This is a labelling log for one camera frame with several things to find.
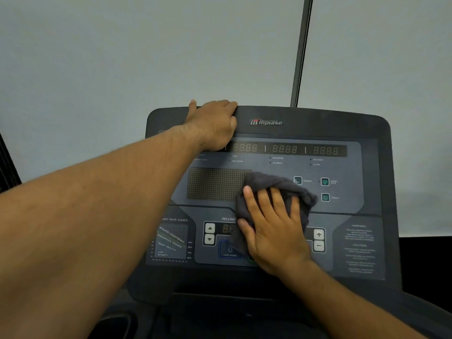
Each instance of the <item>gray wall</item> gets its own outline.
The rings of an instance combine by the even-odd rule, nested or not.
[[[0,0],[0,131],[28,181],[142,139],[151,110],[289,106],[303,0]]]
[[[452,235],[452,0],[314,0],[298,106],[387,119],[400,235]]]

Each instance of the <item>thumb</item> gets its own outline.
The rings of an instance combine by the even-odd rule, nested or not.
[[[256,232],[245,219],[238,219],[237,224],[245,236],[246,243],[248,244],[248,251],[253,255],[253,253],[256,252]]]
[[[230,117],[230,127],[232,132],[235,131],[235,129],[237,128],[237,118],[236,117]]]

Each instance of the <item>microfiber towel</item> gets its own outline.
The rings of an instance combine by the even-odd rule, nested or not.
[[[306,226],[309,223],[309,212],[311,208],[315,206],[315,204],[317,204],[317,195],[310,193],[306,188],[295,184],[286,177],[267,175],[260,172],[251,172],[247,174],[243,183],[243,187],[244,186],[251,187],[251,190],[254,192],[256,201],[257,191],[267,189],[268,196],[270,197],[270,202],[272,202],[272,205],[273,201],[272,195],[270,193],[270,187],[279,189],[282,199],[284,200],[284,204],[286,205],[286,211],[288,214],[290,214],[292,196],[298,196],[298,198],[300,199],[300,218],[302,220],[303,233],[305,232]],[[245,197],[243,196],[243,188],[239,196],[237,196],[235,204],[235,216],[237,219],[245,219],[250,224],[250,226],[254,228],[254,221],[251,218],[250,212],[248,212],[248,208],[246,207]],[[249,255],[246,239],[238,226],[231,233],[229,244],[242,254]]]

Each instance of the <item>person's left hand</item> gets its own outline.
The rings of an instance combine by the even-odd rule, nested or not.
[[[232,116],[236,108],[237,102],[222,100],[208,102],[197,109],[196,101],[192,100],[184,126],[199,141],[201,150],[218,151],[230,141],[237,127],[237,119]]]

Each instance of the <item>black baseboard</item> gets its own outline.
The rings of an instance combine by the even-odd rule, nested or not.
[[[400,238],[403,290],[452,313],[452,236]]]

